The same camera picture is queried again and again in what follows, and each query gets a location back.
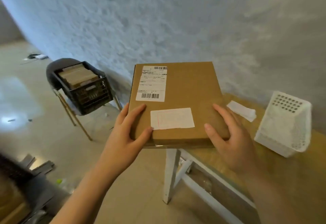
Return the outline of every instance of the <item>black chair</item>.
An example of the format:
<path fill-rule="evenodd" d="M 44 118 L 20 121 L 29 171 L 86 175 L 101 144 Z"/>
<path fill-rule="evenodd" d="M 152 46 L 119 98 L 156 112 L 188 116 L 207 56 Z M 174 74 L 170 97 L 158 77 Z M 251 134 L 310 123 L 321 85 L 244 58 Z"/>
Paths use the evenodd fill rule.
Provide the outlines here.
<path fill-rule="evenodd" d="M 63 82 L 60 81 L 60 79 L 55 75 L 55 72 L 58 70 L 61 70 L 61 69 L 64 69 L 64 68 L 67 68 L 67 67 L 70 67 L 70 66 L 73 66 L 76 64 L 80 64 L 80 63 L 82 63 L 82 62 L 80 62 L 76 59 L 73 59 L 73 58 L 61 58 L 61 59 L 55 60 L 47 66 L 46 77 L 47 77 L 47 80 L 48 80 L 52 90 L 54 91 L 55 95 L 59 98 L 62 106 L 64 107 L 64 109 L 65 109 L 68 117 L 70 118 L 71 122 L 73 123 L 73 125 L 76 126 L 71 115 L 75 118 L 76 122 L 79 124 L 79 126 L 81 127 L 81 129 L 83 130 L 85 135 L 88 137 L 88 139 L 90 141 L 92 141 L 92 138 L 87 133 L 85 128 L 82 126 L 82 124 L 80 123 L 80 121 L 78 120 L 76 115 L 78 115 L 78 116 L 87 115 L 87 114 L 91 113 L 92 111 L 95 111 L 99 107 L 105 105 L 108 101 L 110 101 L 112 99 L 104 99 L 102 102 L 97 103 L 94 108 L 81 112 L 78 109 L 78 107 L 73 103 L 73 100 L 69 99 L 69 95 L 67 94 L 67 92 L 65 92 L 68 97 L 67 100 L 65 100 L 63 98 L 63 96 L 60 94 L 59 90 L 60 89 L 65 90 L 65 88 L 63 86 Z M 118 99 L 116 98 L 115 93 L 113 92 L 113 90 L 111 90 L 110 86 L 108 87 L 108 91 L 110 91 L 110 95 L 113 97 L 113 99 L 115 100 L 115 102 L 117 104 L 118 109 L 121 111 L 121 109 L 122 109 L 121 105 L 120 105 Z"/>

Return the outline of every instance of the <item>wall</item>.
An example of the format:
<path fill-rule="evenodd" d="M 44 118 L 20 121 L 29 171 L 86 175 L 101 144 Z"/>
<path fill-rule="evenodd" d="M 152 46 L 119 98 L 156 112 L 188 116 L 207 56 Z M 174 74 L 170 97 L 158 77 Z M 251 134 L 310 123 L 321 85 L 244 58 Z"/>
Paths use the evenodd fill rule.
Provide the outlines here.
<path fill-rule="evenodd" d="M 128 101 L 134 64 L 213 61 L 225 92 L 309 100 L 326 132 L 324 0 L 3 0 L 51 58 L 86 60 Z"/>
<path fill-rule="evenodd" d="M 0 0 L 0 45 L 21 38 L 21 32 Z"/>

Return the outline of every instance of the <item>person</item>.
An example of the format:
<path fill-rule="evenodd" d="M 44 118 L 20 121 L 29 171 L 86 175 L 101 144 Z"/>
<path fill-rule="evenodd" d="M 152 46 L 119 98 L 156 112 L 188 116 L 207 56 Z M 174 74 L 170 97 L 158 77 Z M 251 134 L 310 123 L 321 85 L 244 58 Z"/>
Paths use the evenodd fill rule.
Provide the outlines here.
<path fill-rule="evenodd" d="M 51 224 L 86 224 L 95 221 L 105 194 L 117 177 L 134 162 L 152 134 L 153 128 L 148 127 L 138 139 L 129 137 L 131 125 L 145 107 L 142 104 L 129 113 L 128 104 L 122 109 L 98 162 L 86 174 Z M 222 159 L 245 182 L 261 223 L 299 223 L 287 198 L 260 167 L 249 133 L 234 113 L 216 104 L 213 108 L 224 118 L 230 139 L 224 141 L 208 123 L 204 125 L 205 131 Z"/>

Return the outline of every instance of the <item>barcode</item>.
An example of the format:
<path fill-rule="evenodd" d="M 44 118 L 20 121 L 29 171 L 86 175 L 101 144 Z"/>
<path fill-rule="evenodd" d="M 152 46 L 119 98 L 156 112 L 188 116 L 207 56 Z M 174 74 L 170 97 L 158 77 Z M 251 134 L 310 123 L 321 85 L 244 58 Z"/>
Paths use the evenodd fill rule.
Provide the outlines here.
<path fill-rule="evenodd" d="M 155 66 L 154 69 L 168 69 L 168 67 L 159 67 L 159 66 Z"/>
<path fill-rule="evenodd" d="M 152 98 L 152 99 L 158 99 L 158 96 L 160 94 L 147 94 L 147 93 L 143 93 L 141 94 L 142 98 Z"/>

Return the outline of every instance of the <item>white metal bar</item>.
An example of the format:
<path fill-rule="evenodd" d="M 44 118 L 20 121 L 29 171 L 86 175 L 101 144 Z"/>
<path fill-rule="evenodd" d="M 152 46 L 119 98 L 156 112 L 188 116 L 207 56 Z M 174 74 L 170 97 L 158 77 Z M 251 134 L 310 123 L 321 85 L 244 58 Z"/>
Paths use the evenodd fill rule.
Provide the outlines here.
<path fill-rule="evenodd" d="M 214 173 L 211 169 L 209 169 L 207 166 L 205 166 L 203 163 L 201 163 L 199 160 L 197 160 L 194 156 L 189 154 L 184 149 L 181 149 L 183 153 L 187 155 L 187 158 L 192 160 L 194 163 L 199 165 L 201 168 L 203 168 L 206 172 L 208 172 L 210 175 L 212 175 L 214 178 L 216 178 L 219 182 L 221 182 L 224 186 L 232 190 L 235 194 L 237 194 L 242 200 L 244 200 L 246 203 L 248 203 L 250 206 L 256 209 L 256 205 L 253 201 L 251 201 L 249 198 L 247 198 L 244 194 L 239 192 L 237 189 L 235 189 L 232 185 L 230 185 L 226 180 L 218 176 L 216 173 Z"/>
<path fill-rule="evenodd" d="M 174 186 L 173 188 L 175 188 L 175 186 L 179 183 L 180 179 L 182 178 L 182 176 L 186 173 L 186 171 L 189 169 L 189 167 L 192 164 L 192 160 L 186 160 L 181 168 L 179 169 L 179 171 L 177 172 L 177 175 L 175 176 L 175 181 L 174 181 Z"/>
<path fill-rule="evenodd" d="M 182 176 L 185 184 L 192 189 L 200 198 L 202 198 L 216 213 L 230 224 L 243 224 L 234 214 L 232 214 L 226 207 L 206 192 L 200 185 L 193 181 L 187 174 Z"/>
<path fill-rule="evenodd" d="M 172 197 L 175 175 L 178 169 L 181 151 L 179 149 L 166 149 L 165 177 L 163 201 L 168 204 Z"/>

